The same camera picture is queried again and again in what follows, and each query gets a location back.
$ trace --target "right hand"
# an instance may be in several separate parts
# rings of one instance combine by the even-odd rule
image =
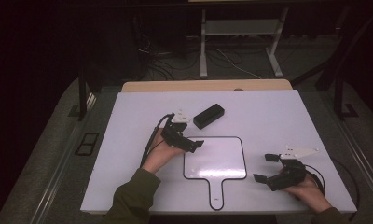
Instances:
[[[310,175],[306,175],[305,180],[298,185],[285,188],[283,191],[297,196],[316,214],[332,207]]]

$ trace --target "hand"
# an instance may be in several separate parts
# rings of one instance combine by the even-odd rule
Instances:
[[[310,175],[306,175],[305,180],[300,184],[285,188],[283,191],[297,196],[316,214],[332,207]]]
[[[157,135],[155,136],[151,145],[151,151],[141,167],[152,174],[155,174],[174,156],[185,153],[183,149],[178,147],[170,147],[160,135],[162,130],[163,129],[158,129]]]

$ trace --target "desk leg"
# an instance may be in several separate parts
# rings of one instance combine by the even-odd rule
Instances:
[[[206,10],[201,13],[201,39],[200,39],[200,78],[207,78],[206,63]]]
[[[268,54],[271,68],[273,69],[274,76],[276,77],[283,76],[283,72],[280,69],[280,65],[277,63],[277,59],[276,59],[276,56],[274,55],[274,52],[276,51],[277,45],[282,35],[283,26],[285,24],[285,18],[286,18],[287,13],[288,13],[288,7],[283,9],[282,15],[280,16],[279,22],[277,23],[277,27],[274,33],[273,43],[271,44],[270,48],[266,49],[266,53]]]

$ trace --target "left hand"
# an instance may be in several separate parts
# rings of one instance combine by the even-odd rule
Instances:
[[[174,156],[184,154],[185,151],[178,147],[170,147],[160,135],[163,129],[158,129],[151,147],[151,152],[148,154],[145,163],[141,167],[148,172],[155,174],[162,166],[164,166]]]

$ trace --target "olive green sleeve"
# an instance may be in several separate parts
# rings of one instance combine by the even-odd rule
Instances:
[[[331,207],[324,212],[317,214],[312,221],[312,224],[350,224],[349,220],[343,216],[337,208]]]
[[[138,169],[128,183],[117,188],[113,205],[101,223],[148,223],[149,208],[159,184],[156,176]]]

